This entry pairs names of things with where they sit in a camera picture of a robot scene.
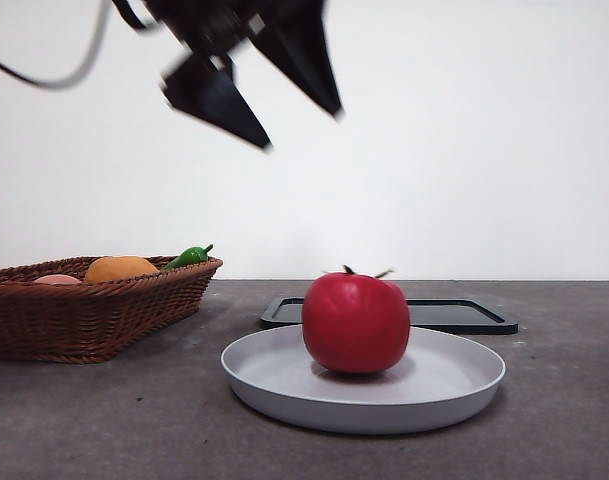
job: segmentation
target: white backdrop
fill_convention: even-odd
[[[64,75],[97,6],[0,0],[0,59]],[[169,109],[182,47],[116,12],[78,88],[0,73],[0,267],[212,242],[218,278],[609,279],[609,0],[330,0],[326,27],[339,122],[235,52],[268,155]]]

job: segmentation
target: black tray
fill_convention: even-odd
[[[265,327],[302,322],[301,297],[280,297],[260,317]],[[507,335],[517,332],[517,321],[507,320],[472,300],[407,299],[411,324],[456,334]]]

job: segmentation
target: wicker basket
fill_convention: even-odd
[[[126,280],[46,285],[42,275],[82,279],[99,257],[0,270],[0,359],[100,363],[145,335],[199,309],[215,271],[207,262]],[[161,268],[174,257],[149,257]]]

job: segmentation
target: gray table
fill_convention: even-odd
[[[401,282],[520,321],[491,405],[405,436],[320,433],[231,393],[219,354],[308,282],[213,281],[202,310],[111,362],[0,362],[0,480],[609,479],[609,282]]]

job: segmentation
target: green pepper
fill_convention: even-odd
[[[185,267],[186,265],[205,262],[208,260],[208,252],[211,248],[213,248],[212,244],[206,248],[188,248],[184,250],[179,257],[174,258],[170,263],[166,264],[162,270],[170,270],[171,268]]]

